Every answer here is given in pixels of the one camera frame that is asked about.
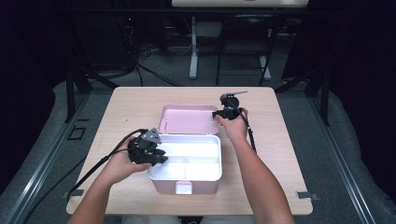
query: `box lid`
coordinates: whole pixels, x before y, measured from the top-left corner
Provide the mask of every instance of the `box lid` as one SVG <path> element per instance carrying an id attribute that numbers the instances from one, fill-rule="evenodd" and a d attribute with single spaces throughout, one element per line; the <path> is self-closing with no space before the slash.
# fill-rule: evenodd
<path id="1" fill-rule="evenodd" d="M 219 123 L 212 113 L 213 105 L 165 105 L 158 131 L 167 134 L 216 134 Z"/>

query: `forearm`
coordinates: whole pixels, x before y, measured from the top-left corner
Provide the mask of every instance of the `forearm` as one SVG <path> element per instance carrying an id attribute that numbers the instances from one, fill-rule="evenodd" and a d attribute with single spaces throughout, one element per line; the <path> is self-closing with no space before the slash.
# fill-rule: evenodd
<path id="1" fill-rule="evenodd" d="M 242 179 L 257 223 L 293 223 L 285 193 L 246 139 L 234 141 Z"/>
<path id="2" fill-rule="evenodd" d="M 111 186 L 98 176 L 68 223 L 103 223 Z"/>

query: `black cable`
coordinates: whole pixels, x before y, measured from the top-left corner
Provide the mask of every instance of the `black cable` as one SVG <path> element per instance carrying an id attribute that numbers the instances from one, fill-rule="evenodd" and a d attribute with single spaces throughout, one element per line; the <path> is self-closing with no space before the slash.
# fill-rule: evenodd
<path id="1" fill-rule="evenodd" d="M 139 58 L 146 60 L 151 56 L 151 51 L 154 50 L 154 46 L 152 44 L 146 44 L 146 46 L 139 48 Z"/>
<path id="2" fill-rule="evenodd" d="M 81 161 L 79 161 L 71 170 L 69 170 L 64 176 L 61 177 L 53 186 L 50 188 L 44 195 L 38 200 L 38 202 L 35 204 L 35 206 L 30 210 L 29 214 L 26 216 L 26 218 L 23 220 L 23 223 L 26 223 L 29 217 L 33 214 L 33 212 L 37 209 L 37 207 L 44 201 L 44 199 L 47 198 L 47 196 L 65 179 L 67 178 L 76 168 L 82 164 L 87 156 L 82 158 Z"/>
<path id="3" fill-rule="evenodd" d="M 162 75 L 160 75 L 160 74 L 158 74 L 158 73 L 156 73 L 156 72 L 154 72 L 154 71 L 149 70 L 147 67 L 143 66 L 143 65 L 140 64 L 140 63 L 136 63 L 136 64 L 137 64 L 137 66 L 143 68 L 144 70 L 150 72 L 150 73 L 151 73 L 152 75 L 154 75 L 155 77 L 158 77 L 158 78 L 161 79 L 162 81 L 164 81 L 164 82 L 166 82 L 166 83 L 168 83 L 168 84 L 170 84 L 170 85 L 172 85 L 172 86 L 175 86 L 175 87 L 183 87 L 183 85 L 178 84 L 178 83 L 176 83 L 175 81 L 173 81 L 172 79 L 169 79 L 169 78 L 164 77 L 164 76 L 162 76 Z"/>
<path id="4" fill-rule="evenodd" d="M 119 149 L 119 147 L 122 145 L 123 142 L 125 142 L 125 140 L 127 140 L 129 137 L 131 137 L 133 134 L 135 133 L 143 133 L 143 132 L 147 132 L 147 129 L 138 129 L 136 131 L 133 131 L 131 133 L 129 133 L 128 135 L 126 135 L 118 144 L 117 146 L 105 157 L 103 157 L 99 162 L 97 162 L 92 168 L 91 170 L 85 174 L 78 182 L 77 184 L 71 188 L 68 192 L 66 192 L 66 196 L 64 198 L 66 198 L 67 200 L 70 199 L 71 194 L 73 193 L 73 191 L 75 191 L 76 189 L 79 188 L 79 186 L 81 186 L 82 183 L 84 183 L 84 181 L 90 177 L 91 174 L 93 174 L 93 172 L 95 172 L 97 170 L 97 168 L 99 168 L 103 163 L 105 163 L 106 161 L 108 161 L 108 159 L 110 159 L 110 157 L 117 152 L 117 150 Z"/>
<path id="5" fill-rule="evenodd" d="M 142 74 L 140 73 L 140 69 L 139 66 L 136 66 L 136 72 L 139 75 L 139 79 L 140 79 L 140 86 L 143 86 L 143 78 L 142 78 Z"/>
<path id="6" fill-rule="evenodd" d="M 114 154 L 117 154 L 117 153 L 122 152 L 122 151 L 127 151 L 127 150 L 129 150 L 129 149 L 131 149 L 131 148 L 121 149 L 121 150 L 116 151 Z"/>
<path id="7" fill-rule="evenodd" d="M 135 68 L 135 64 L 128 66 L 127 68 L 125 68 L 124 70 L 122 70 L 120 73 L 118 74 L 113 74 L 113 75 L 101 75 L 101 77 L 105 77 L 107 79 L 113 79 L 113 78 L 117 78 L 117 77 L 125 77 L 126 75 L 132 73 L 134 71 Z"/>
<path id="8" fill-rule="evenodd" d="M 227 102 L 228 102 L 230 105 L 232 105 L 233 108 L 234 108 L 236 111 L 238 111 L 238 113 L 239 113 L 239 115 L 241 116 L 242 120 L 243 120 L 243 121 L 245 122 L 245 124 L 247 125 L 247 133 L 248 133 L 248 137 L 249 137 L 249 139 L 250 139 L 251 148 L 253 148 L 253 150 L 254 150 L 255 152 L 257 152 L 257 150 L 256 150 L 256 145 L 254 144 L 253 131 L 251 130 L 250 125 L 249 125 L 249 123 L 248 123 L 248 118 L 245 117 L 245 116 L 241 113 L 241 111 L 239 111 L 238 108 L 237 108 L 230 100 L 227 99 Z"/>

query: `box latch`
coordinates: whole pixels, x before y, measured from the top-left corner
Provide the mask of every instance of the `box latch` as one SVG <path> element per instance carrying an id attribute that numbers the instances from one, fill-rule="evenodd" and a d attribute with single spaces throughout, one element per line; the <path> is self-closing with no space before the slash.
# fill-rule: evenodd
<path id="1" fill-rule="evenodd" d="M 176 194 L 192 194 L 192 183 L 190 181 L 177 181 Z"/>

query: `dark curtain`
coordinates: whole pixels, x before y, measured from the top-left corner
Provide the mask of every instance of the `dark curtain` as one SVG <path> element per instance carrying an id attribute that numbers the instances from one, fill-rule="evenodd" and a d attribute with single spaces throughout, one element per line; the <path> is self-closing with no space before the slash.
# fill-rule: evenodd
<path id="1" fill-rule="evenodd" d="M 52 88 L 66 65 L 53 48 L 46 17 L 31 1 L 0 3 L 0 191 L 16 174 L 50 116 Z"/>
<path id="2" fill-rule="evenodd" d="M 310 5 L 333 9 L 325 2 L 311 0 Z M 349 16 L 302 22 L 283 78 L 301 76 L 332 53 L 330 89 L 343 102 L 356 130 L 362 161 L 375 183 L 396 202 L 396 4 L 365 0 L 338 9 L 346 9 Z"/>

